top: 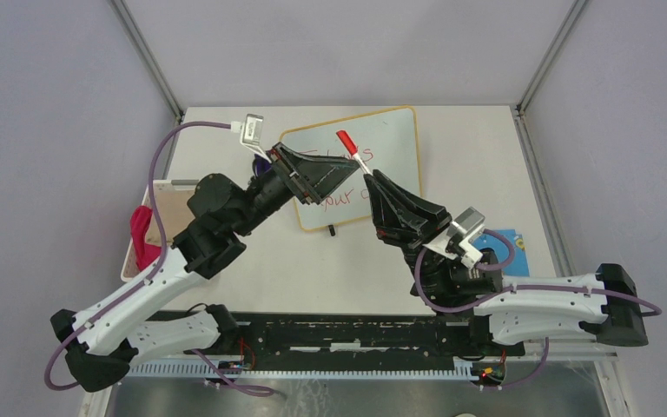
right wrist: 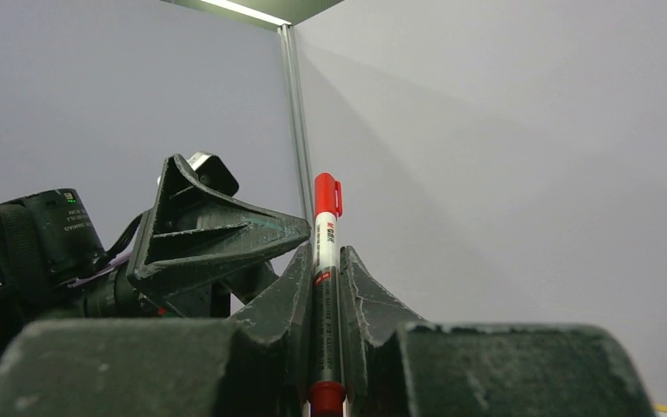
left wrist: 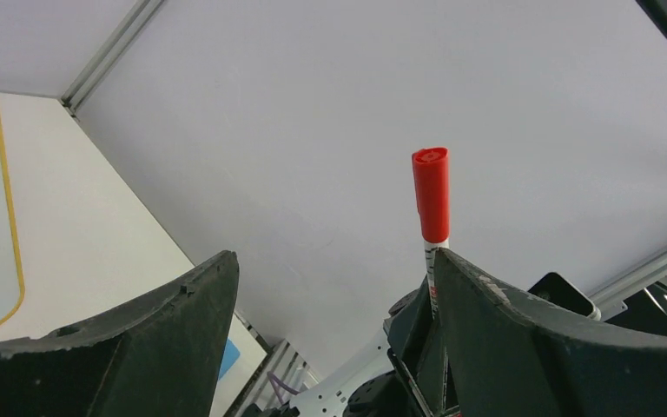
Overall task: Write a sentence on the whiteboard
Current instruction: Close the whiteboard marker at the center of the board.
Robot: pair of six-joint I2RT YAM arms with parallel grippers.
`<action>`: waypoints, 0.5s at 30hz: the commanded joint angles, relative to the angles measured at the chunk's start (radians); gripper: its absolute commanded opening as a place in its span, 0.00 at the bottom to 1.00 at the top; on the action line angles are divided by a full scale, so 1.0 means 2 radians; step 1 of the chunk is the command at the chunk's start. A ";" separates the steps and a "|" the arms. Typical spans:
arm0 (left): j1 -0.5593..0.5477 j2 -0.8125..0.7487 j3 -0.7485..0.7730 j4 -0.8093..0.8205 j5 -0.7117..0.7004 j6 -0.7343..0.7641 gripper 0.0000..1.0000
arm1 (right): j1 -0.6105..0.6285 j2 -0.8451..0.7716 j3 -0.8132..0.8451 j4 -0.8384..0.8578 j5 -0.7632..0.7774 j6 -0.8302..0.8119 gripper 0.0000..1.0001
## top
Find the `red whiteboard marker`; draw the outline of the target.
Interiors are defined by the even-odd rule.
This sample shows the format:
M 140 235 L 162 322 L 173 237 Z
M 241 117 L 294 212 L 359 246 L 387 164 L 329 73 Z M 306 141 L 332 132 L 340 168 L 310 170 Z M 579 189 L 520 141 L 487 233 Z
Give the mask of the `red whiteboard marker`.
M 342 143 L 349 155 L 359 164 L 360 169 L 364 174 L 371 175 L 372 170 L 367 167 L 366 163 L 362 159 L 357 145 L 352 140 L 351 136 L 345 130 L 338 130 L 336 136 L 339 141 Z

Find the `red marker cap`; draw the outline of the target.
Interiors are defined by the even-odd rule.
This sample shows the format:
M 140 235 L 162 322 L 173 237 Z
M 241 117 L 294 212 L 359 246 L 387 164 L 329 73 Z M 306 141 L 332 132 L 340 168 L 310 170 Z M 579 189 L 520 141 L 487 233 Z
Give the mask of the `red marker cap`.
M 357 145 L 345 130 L 338 130 L 336 135 L 351 156 L 354 156 L 358 153 Z

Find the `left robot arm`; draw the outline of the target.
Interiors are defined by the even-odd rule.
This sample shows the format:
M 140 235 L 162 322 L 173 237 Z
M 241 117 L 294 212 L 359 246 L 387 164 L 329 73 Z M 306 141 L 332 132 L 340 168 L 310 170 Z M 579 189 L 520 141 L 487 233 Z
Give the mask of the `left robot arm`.
M 194 349 L 227 354 L 236 347 L 239 327 L 222 305 L 171 321 L 154 315 L 234 262 L 245 250 L 243 238 L 288 201 L 322 203 L 359 167 L 345 157 L 304 155 L 282 143 L 267 155 L 270 169 L 246 188 L 223 174 L 203 177 L 188 199 L 192 221 L 163 255 L 95 305 L 51 317 L 59 354 L 77 386 L 97 392 L 146 361 Z

